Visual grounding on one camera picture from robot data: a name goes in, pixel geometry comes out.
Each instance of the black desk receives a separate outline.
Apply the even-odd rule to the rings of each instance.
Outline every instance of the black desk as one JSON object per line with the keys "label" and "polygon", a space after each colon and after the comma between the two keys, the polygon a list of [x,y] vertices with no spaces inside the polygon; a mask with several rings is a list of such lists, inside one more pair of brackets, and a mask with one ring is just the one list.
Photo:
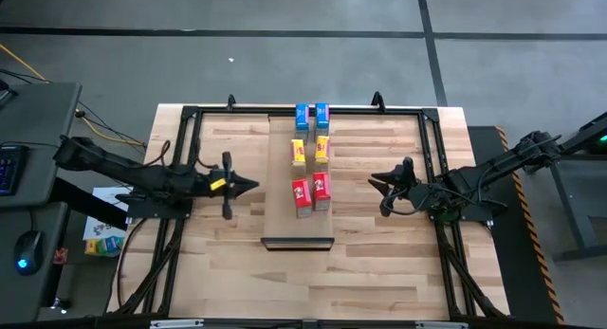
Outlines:
{"label": "black desk", "polygon": [[[67,136],[81,87],[76,83],[37,83],[15,86],[18,93],[0,101],[0,143],[37,142],[59,146]],[[17,193],[0,196],[0,322],[35,320],[41,305],[55,296],[61,267],[52,264],[63,240],[70,210],[93,216],[126,229],[126,212],[56,177],[56,148],[25,144],[28,160]],[[45,262],[31,276],[20,276],[14,267],[17,238],[29,230],[28,208],[36,229],[44,232]]]}
{"label": "black desk", "polygon": [[[17,96],[0,102],[0,142],[27,141],[59,146],[67,136],[82,87],[77,83],[15,86]],[[57,149],[30,145],[17,193],[0,197],[0,209],[65,202],[73,210],[126,229],[126,212],[56,177]]]}
{"label": "black desk", "polygon": [[52,203],[32,209],[35,229],[44,233],[44,262],[31,276],[17,273],[12,252],[17,238],[28,231],[31,224],[28,209],[0,210],[0,323],[36,320],[46,299],[54,297],[53,275],[61,272],[52,264],[55,249],[61,243],[68,218],[65,203]]}

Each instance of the concrete floor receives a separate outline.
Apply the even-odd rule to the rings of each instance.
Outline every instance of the concrete floor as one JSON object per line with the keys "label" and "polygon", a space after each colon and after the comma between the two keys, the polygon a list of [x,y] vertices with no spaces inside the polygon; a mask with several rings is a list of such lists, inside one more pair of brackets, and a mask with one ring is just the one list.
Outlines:
{"label": "concrete floor", "polygon": [[[449,32],[607,32],[606,2],[428,0],[434,31]],[[422,30],[417,0],[5,0],[0,24]],[[0,35],[0,43],[50,80],[80,82],[84,102],[142,140],[158,103],[220,102],[229,93],[245,102],[365,104],[379,90],[390,104],[436,105],[426,45],[418,39]],[[436,47],[448,104],[464,107],[470,125],[502,125],[511,144],[532,130],[571,133],[605,111],[605,42],[437,40]],[[6,55],[0,66],[26,73]],[[90,134],[76,121],[72,135]],[[98,142],[140,159],[128,146]],[[112,185],[92,173],[64,176],[86,190]],[[525,176],[524,186],[546,257],[573,248],[549,173]],[[70,226],[81,227],[79,221]],[[604,326],[607,257],[548,261],[567,322]],[[107,288],[87,273],[75,273],[91,277],[77,278],[70,316],[104,307]]]}

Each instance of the wire bundle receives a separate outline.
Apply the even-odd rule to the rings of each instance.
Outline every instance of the wire bundle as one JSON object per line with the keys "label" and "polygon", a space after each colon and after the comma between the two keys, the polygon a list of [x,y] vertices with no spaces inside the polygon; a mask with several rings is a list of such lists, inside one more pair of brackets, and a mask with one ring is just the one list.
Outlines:
{"label": "wire bundle", "polygon": [[[12,78],[15,78],[19,81],[25,82],[25,83],[33,83],[31,80],[35,80],[38,82],[43,82],[43,83],[52,83],[52,81],[47,80],[45,77],[43,77],[40,73],[38,73],[38,71],[36,71],[33,67],[31,67],[29,64],[27,64],[26,62],[24,62],[23,60],[21,60],[21,58],[19,58],[17,55],[15,55],[13,52],[11,52],[8,48],[6,48],[5,46],[3,46],[2,44],[0,44],[0,49],[4,50],[5,52],[7,52],[7,54],[9,54],[12,58],[14,58],[17,62],[19,62],[20,64],[22,64],[25,68],[27,68],[31,73],[33,73],[34,75],[28,75],[28,74],[21,74],[21,73],[16,73],[16,72],[12,72],[9,71],[7,69],[4,68],[0,68],[0,73],[11,76]],[[115,141],[118,143],[124,143],[124,144],[128,144],[131,147],[133,147],[133,149],[135,149],[138,153],[140,154],[144,154],[145,150],[147,149],[146,145],[144,142],[136,140],[128,135],[125,135],[122,132],[116,131],[114,130],[111,126],[107,125],[107,123],[105,121],[103,121],[103,119],[101,117],[99,117],[90,107],[88,107],[86,104],[84,104],[82,101],[78,101],[78,104],[82,105],[83,108],[85,108],[91,115],[93,115],[94,117],[96,117],[99,122],[94,121],[93,119],[88,118],[85,115],[85,112],[79,109],[76,109],[75,112],[75,116],[77,118],[80,118],[84,121],[84,123],[91,129],[91,131],[104,139],[107,140],[111,140],[111,141]],[[93,126],[93,124],[111,131],[112,133],[114,133],[116,136],[118,136],[118,138],[116,137],[110,137],[102,132],[100,132],[95,126]]]}

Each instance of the yellow cable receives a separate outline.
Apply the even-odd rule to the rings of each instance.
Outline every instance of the yellow cable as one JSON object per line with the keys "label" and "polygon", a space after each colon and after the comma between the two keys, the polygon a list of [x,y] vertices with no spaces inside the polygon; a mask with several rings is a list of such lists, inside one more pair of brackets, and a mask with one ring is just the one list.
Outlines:
{"label": "yellow cable", "polygon": [[33,74],[36,75],[36,77],[42,79],[42,80],[46,80],[45,77],[43,77],[40,73],[36,72],[35,69],[33,69],[29,64],[26,64],[26,62],[24,62],[23,60],[21,60],[21,58],[19,58],[18,56],[16,56],[15,54],[13,54],[8,48],[6,48],[4,45],[0,44],[0,48],[2,48],[2,50],[6,51],[7,54],[9,54],[14,60],[18,61],[20,64],[24,65],[27,69],[29,69],[29,71]]}
{"label": "yellow cable", "polygon": [[[42,76],[42,74],[38,73],[32,66],[30,66],[29,64],[27,64],[26,62],[24,62],[23,60],[21,60],[21,58],[19,58],[17,55],[15,55],[13,52],[11,52],[4,45],[0,44],[0,49],[2,49],[5,52],[7,52],[7,54],[9,54],[14,60],[16,60],[20,64],[22,64],[31,73],[35,74],[36,77],[38,77],[38,78],[44,80],[46,83],[48,83],[48,81],[46,80],[45,77]],[[115,142],[118,142],[118,143],[125,143],[125,144],[133,144],[133,145],[138,145],[138,146],[144,146],[144,144],[142,142],[138,142],[138,141],[134,141],[134,140],[127,140],[127,139],[122,139],[122,138],[115,138],[115,137],[110,137],[108,135],[105,135],[105,134],[101,133],[99,130],[97,130],[93,126],[93,124],[91,124],[91,122],[88,121],[88,119],[82,118],[82,120],[84,120],[84,123],[86,123],[86,125],[88,125],[88,127],[91,128],[91,131],[93,131],[93,133],[95,133],[95,135],[97,135],[97,136],[99,136],[101,138],[105,138],[107,140],[112,140],[112,141],[115,141]]]}
{"label": "yellow cable", "polygon": [[121,138],[114,138],[114,137],[110,137],[108,135],[105,135],[103,133],[101,133],[99,130],[97,130],[93,124],[91,124],[90,121],[88,121],[88,119],[82,117],[82,120],[86,123],[86,125],[88,125],[88,127],[91,128],[91,130],[95,133],[95,135],[101,137],[101,138],[105,138],[107,140],[112,140],[112,141],[116,141],[118,143],[126,143],[126,144],[134,144],[134,145],[139,145],[139,146],[143,146],[143,143],[138,142],[138,141],[134,141],[134,140],[128,140],[128,139],[121,139]]}

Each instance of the colorful packaging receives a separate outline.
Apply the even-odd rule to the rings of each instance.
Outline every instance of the colorful packaging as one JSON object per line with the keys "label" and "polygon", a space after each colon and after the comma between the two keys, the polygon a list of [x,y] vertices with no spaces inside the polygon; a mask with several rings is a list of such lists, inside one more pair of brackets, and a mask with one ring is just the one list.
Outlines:
{"label": "colorful packaging", "polygon": [[312,198],[307,185],[307,179],[294,180],[291,185],[293,187],[297,217],[301,218],[312,215]]}
{"label": "colorful packaging", "polygon": [[84,254],[116,257],[122,249],[123,239],[111,236],[105,239],[88,239],[85,241]]}
{"label": "colorful packaging", "polygon": [[329,136],[329,104],[326,102],[316,103],[316,127],[314,137]]}
{"label": "colorful packaging", "polygon": [[291,139],[291,164],[293,177],[305,176],[305,144],[302,139]]}
{"label": "colorful packaging", "polygon": [[313,173],[314,210],[329,210],[331,207],[331,183],[329,173]]}
{"label": "colorful packaging", "polygon": [[295,105],[295,138],[307,143],[307,134],[310,126],[310,110],[308,104]]}
{"label": "colorful packaging", "polygon": [[86,240],[86,242],[84,243],[84,254],[100,255],[99,252],[97,251],[97,242],[99,242],[99,241],[100,241],[100,239]]}
{"label": "colorful packaging", "polygon": [[318,136],[316,138],[316,153],[315,170],[317,172],[329,171],[329,155],[330,155],[330,138],[329,136]]}
{"label": "colorful packaging", "polygon": [[97,251],[104,257],[116,257],[120,254],[120,241],[117,237],[101,239],[97,242]]}

